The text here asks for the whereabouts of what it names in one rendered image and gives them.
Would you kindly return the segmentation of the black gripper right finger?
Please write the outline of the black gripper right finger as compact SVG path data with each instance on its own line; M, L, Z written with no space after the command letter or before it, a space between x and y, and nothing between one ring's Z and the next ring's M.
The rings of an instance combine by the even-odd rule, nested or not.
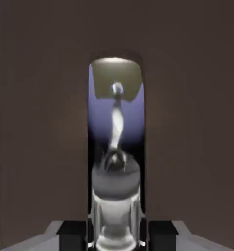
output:
M150 221L147 251L234 251L192 234L183 221Z

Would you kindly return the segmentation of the curved shiny metal handle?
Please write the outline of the curved shiny metal handle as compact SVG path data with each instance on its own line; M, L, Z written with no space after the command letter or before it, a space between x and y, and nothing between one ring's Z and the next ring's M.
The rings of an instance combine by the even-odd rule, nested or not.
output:
M135 99L142 69L133 56L104 52L91 61L95 95L112 99L107 150L91 169L91 207L87 221L88 251L147 251L147 221L142 208L142 172L121 147L122 103Z

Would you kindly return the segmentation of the dark brown cabinet door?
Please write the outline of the dark brown cabinet door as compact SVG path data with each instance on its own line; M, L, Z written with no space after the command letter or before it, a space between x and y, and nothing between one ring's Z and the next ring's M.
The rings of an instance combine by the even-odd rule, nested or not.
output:
M234 0L0 0L0 247L87 217L106 50L143 61L148 218L234 249Z

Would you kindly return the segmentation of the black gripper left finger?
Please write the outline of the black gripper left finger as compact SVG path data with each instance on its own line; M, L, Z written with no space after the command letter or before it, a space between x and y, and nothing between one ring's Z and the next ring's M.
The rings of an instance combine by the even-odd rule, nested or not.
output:
M88 251L84 230L60 230L63 221L52 221L43 234L13 244L0 251Z

